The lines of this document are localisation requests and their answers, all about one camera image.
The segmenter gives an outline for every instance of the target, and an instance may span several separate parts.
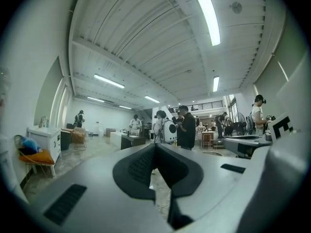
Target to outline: orange cushion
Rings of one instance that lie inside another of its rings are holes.
[[[41,164],[49,164],[49,165],[54,165],[54,160],[51,157],[51,154],[49,151],[47,150],[42,150],[41,153],[35,153],[32,155],[26,155],[29,159],[31,159],[32,161],[36,161],[39,162]],[[19,159],[21,161],[27,162],[27,163],[32,163],[28,158],[26,158],[23,155],[19,156]]]

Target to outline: person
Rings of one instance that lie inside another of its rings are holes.
[[[183,123],[179,124],[182,131],[180,146],[183,149],[191,150],[195,142],[195,119],[185,105],[179,107],[179,112],[184,117]]]
[[[84,122],[84,119],[83,119],[83,110],[81,110],[75,117],[74,117],[74,124],[73,126],[74,127],[78,127],[78,128],[81,128],[82,127],[82,122]]]
[[[263,99],[262,95],[257,95],[255,97],[255,103],[251,112],[252,122],[255,124],[255,130],[253,133],[257,132],[258,134],[262,134],[264,125],[268,122],[266,119],[262,120],[260,107],[263,103],[266,103],[266,100]]]
[[[180,112],[177,112],[178,118],[176,119],[176,127],[177,127],[177,146],[180,146],[180,141],[182,137],[182,131],[179,127],[178,123],[183,123],[184,117],[180,114]]]
[[[155,122],[155,127],[154,127],[154,134],[155,134],[154,139],[155,139],[155,143],[161,143],[160,134],[162,132],[164,123],[168,120],[166,119],[166,113],[164,111],[157,111],[156,118],[157,118],[157,121]]]
[[[141,129],[141,121],[138,119],[138,115],[134,115],[134,119],[130,121],[129,126],[131,134],[138,136]]]
[[[216,123],[212,120],[212,131],[216,131]]]
[[[218,115],[218,116],[215,117],[217,131],[218,131],[218,139],[223,138],[222,122],[225,120],[225,116],[226,115],[227,115],[227,112],[224,112],[221,115]]]
[[[200,126],[200,118],[196,116],[196,127]]]

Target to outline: wooden chair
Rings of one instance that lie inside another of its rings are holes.
[[[204,145],[208,145],[208,148],[210,148],[210,142],[210,134],[202,134],[201,148],[204,148]]]
[[[26,181],[28,180],[28,169],[27,169],[27,164],[28,165],[33,165],[33,170],[34,170],[34,173],[36,173],[36,168],[35,168],[35,165],[38,165],[38,166],[41,166],[42,168],[42,171],[45,175],[45,177],[47,177],[47,175],[45,174],[45,171],[43,169],[43,166],[42,166],[42,163],[38,162],[38,161],[34,161],[32,159],[30,159],[27,155],[24,155],[19,149],[22,148],[22,136],[21,135],[15,135],[14,136],[14,142],[15,142],[15,146],[19,152],[20,155],[24,156],[27,161],[24,161],[25,162],[25,166],[26,166]]]

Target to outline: smoke detector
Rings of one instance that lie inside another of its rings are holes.
[[[239,14],[242,11],[242,5],[239,2],[234,2],[230,7],[236,14]]]

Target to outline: jeans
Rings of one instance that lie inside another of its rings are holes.
[[[188,147],[184,147],[184,146],[181,146],[182,149],[185,149],[185,150],[191,150],[191,148],[188,148]]]
[[[222,137],[223,136],[223,127],[220,123],[216,123],[217,126],[217,131],[218,131],[218,137]]]

